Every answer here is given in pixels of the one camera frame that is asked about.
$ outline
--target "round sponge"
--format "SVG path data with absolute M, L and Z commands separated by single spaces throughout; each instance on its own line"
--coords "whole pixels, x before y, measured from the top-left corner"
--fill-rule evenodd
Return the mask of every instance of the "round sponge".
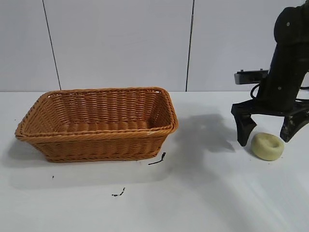
M 251 150 L 263 160 L 274 161 L 282 155 L 284 143 L 275 135 L 258 133 L 251 141 Z

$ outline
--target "woven basket wall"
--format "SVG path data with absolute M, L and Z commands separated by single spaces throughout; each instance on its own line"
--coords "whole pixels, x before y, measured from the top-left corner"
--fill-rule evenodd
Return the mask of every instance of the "woven basket wall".
M 50 162 L 156 156 L 178 127 L 161 88 L 60 90 L 43 94 L 15 132 Z

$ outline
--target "white tabletop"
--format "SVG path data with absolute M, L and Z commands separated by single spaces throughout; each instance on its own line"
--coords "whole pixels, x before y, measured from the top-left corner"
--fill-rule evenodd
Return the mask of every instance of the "white tabletop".
M 309 126 L 281 159 L 254 157 L 230 113 L 249 93 L 171 93 L 180 126 L 156 158 L 63 164 L 14 137 L 40 95 L 0 93 L 1 231 L 309 231 Z M 254 132 L 279 135 L 283 118 L 253 118 Z

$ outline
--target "cable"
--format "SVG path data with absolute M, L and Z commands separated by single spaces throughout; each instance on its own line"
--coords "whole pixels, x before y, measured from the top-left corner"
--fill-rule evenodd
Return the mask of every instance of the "cable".
M 252 89 L 251 89 L 251 92 L 250 92 L 250 96 L 252 97 L 252 99 L 255 99 L 256 96 L 253 95 L 254 91 L 256 90 L 256 88 L 258 88 L 260 86 L 260 84 L 257 84 L 256 86 L 254 86 Z

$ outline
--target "basket rim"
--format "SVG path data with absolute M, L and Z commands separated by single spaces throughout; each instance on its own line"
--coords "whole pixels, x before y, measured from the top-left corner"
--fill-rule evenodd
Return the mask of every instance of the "basket rim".
M 121 92 L 121 91 L 134 91 L 134 90 L 150 90 L 159 91 L 163 94 L 168 103 L 168 110 L 171 116 L 171 123 L 164 127 L 156 127 L 150 129 L 136 129 L 136 130 L 86 130 L 78 132 L 47 132 L 47 133 L 26 133 L 24 128 L 31 120 L 32 116 L 36 113 L 38 108 L 42 105 L 43 101 L 52 95 L 57 94 L 85 94 L 97 92 Z M 117 139 L 121 138 L 144 138 L 153 136 L 164 136 L 173 133 L 178 128 L 178 120 L 176 113 L 171 102 L 169 93 L 160 87 L 129 87 L 129 88 L 96 88 L 96 89 L 73 89 L 73 90 L 54 90 L 42 94 L 34 105 L 30 108 L 28 113 L 18 124 L 15 131 L 15 136 L 26 142 L 61 142 L 61 141 L 75 141 L 75 140 L 91 140 L 91 139 Z

